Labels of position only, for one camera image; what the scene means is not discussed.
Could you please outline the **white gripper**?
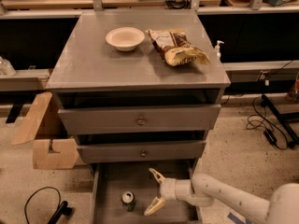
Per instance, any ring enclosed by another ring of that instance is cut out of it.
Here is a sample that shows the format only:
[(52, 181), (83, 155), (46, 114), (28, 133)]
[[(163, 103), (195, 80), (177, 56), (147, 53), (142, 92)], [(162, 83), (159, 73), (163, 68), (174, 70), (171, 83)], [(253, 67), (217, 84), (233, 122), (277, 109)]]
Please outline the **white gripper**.
[(160, 184), (160, 195), (155, 197), (144, 211), (145, 216), (150, 216), (164, 207), (165, 202), (183, 201), (189, 203), (192, 199), (193, 189), (190, 179), (165, 178), (153, 168), (149, 168), (156, 181)]

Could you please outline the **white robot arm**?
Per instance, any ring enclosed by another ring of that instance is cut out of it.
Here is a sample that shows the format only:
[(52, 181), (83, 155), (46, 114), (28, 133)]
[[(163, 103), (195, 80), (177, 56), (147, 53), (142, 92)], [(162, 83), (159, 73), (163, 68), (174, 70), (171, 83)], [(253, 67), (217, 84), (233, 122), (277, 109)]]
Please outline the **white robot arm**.
[(160, 185), (155, 197), (144, 211), (150, 216), (167, 202), (186, 202), (195, 207), (208, 207), (217, 199), (253, 224), (299, 224), (299, 185), (290, 183), (276, 189), (270, 200), (234, 188), (210, 175), (197, 173), (191, 179), (164, 177), (149, 168)]

